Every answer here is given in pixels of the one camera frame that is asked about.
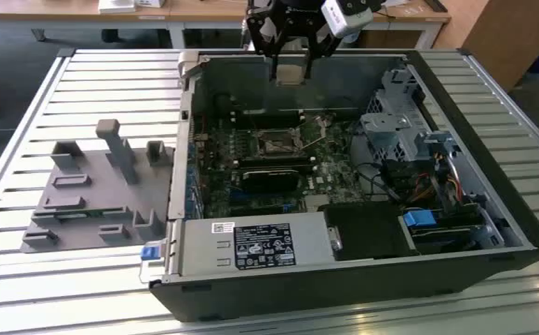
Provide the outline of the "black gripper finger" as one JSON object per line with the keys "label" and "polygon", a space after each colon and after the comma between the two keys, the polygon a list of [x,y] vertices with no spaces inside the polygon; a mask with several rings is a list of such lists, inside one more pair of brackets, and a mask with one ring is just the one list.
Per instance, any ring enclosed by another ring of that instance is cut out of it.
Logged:
{"label": "black gripper finger", "polygon": [[334,54],[342,38],[338,38],[330,31],[322,40],[319,40],[317,32],[307,36],[307,52],[305,57],[303,78],[311,78],[313,63],[317,59],[330,57]]}
{"label": "black gripper finger", "polygon": [[270,79],[277,79],[282,36],[282,6],[249,6],[246,9],[246,25],[255,52],[271,59]]}

